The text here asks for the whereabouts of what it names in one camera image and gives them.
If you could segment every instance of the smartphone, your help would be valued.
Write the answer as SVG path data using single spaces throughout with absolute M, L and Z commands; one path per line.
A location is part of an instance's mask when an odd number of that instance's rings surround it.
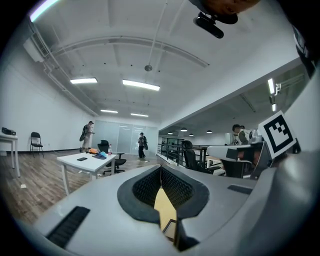
M 81 157 L 81 158 L 79 158 L 79 159 L 77 159 L 78 161 L 84 161 L 84 160 L 87 160 L 88 158 L 86 158 L 86 157 Z

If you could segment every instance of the white table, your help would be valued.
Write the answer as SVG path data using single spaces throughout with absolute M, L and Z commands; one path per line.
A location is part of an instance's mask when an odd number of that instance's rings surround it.
M 210 156 L 210 155 L 207 156 L 206 159 L 207 159 L 207 162 L 206 162 L 206 167 L 207 168 L 210 167 L 210 161 L 212 161 L 213 165 L 222 163 L 219 158 L 216 158 L 216 157 L 213 157 L 213 156 Z
M 91 179 L 94 181 L 98 177 L 98 171 L 105 167 L 107 164 L 111 162 L 111 175 L 115 174 L 115 159 L 117 155 L 111 154 L 107 155 L 106 159 L 97 159 L 94 158 L 92 154 L 87 153 L 80 153 L 80 154 L 72 154 L 67 156 L 60 156 L 56 159 L 61 162 L 61 171 L 62 171 L 62 178 L 64 183 L 65 193 L 69 195 L 70 188 L 67 176 L 67 166 L 72 168 L 89 172 Z M 80 158 L 87 158 L 84 161 L 78 161 L 77 159 Z
M 7 135 L 0 133 L 0 141 L 11 143 L 11 165 L 12 169 L 15 168 L 16 175 L 20 177 L 19 161 L 18 161 L 18 136 Z

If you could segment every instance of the folding chair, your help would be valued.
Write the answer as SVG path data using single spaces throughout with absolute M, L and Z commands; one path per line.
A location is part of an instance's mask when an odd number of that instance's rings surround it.
M 43 148 L 43 145 L 42 145 L 42 143 L 41 143 L 40 134 L 33 131 L 33 132 L 31 133 L 31 143 L 30 143 L 30 152 L 31 152 L 31 148 L 32 148 L 33 158 L 35 158 L 34 147 L 35 147 L 35 148 L 39 148 L 39 150 L 38 150 L 38 155 L 40 154 L 40 149 L 41 149 L 41 151 L 42 151 L 42 156 L 45 157 L 45 156 L 44 156 L 44 150 L 42 149 L 42 148 Z

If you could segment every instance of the railing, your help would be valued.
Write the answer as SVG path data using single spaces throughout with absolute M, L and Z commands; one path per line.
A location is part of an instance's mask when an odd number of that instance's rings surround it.
M 195 157 L 197 160 L 200 161 L 200 164 L 205 161 L 206 156 L 208 154 L 203 155 L 203 151 L 207 153 L 207 147 L 209 145 L 193 145 L 192 149 L 196 151 Z M 184 157 L 184 152 L 181 145 L 176 144 L 158 144 L 157 146 L 157 152 L 161 156 L 166 157 L 167 160 L 171 160 L 173 162 L 176 162 L 176 164 L 179 166 L 186 167 L 186 161 Z

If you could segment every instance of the orange object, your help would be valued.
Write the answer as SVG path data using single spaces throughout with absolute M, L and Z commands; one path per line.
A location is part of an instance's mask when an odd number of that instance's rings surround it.
M 95 149 L 95 148 L 90 148 L 90 149 L 89 149 L 89 153 L 91 153 L 91 154 L 98 154 L 98 150 Z

